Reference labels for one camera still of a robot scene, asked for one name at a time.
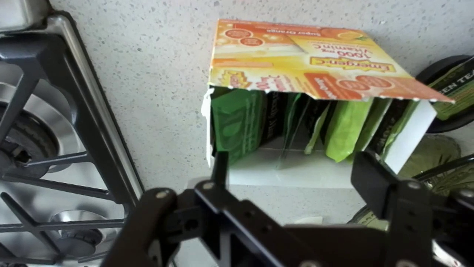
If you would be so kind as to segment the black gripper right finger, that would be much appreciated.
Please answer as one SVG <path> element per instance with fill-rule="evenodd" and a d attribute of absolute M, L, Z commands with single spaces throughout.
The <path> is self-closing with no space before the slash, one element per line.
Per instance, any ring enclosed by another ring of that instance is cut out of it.
<path fill-rule="evenodd" d="M 373 155 L 355 155 L 351 184 L 379 220 L 401 221 L 405 217 L 405 184 Z"/>

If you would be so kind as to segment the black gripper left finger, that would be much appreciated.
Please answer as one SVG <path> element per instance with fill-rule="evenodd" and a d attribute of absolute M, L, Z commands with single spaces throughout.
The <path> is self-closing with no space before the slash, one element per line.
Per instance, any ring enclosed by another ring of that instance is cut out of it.
<path fill-rule="evenodd" d="M 228 192 L 226 178 L 228 153 L 217 152 L 210 177 L 194 187 L 195 203 L 205 217 L 216 218 L 222 215 L 234 218 L 237 215 L 240 201 Z"/>

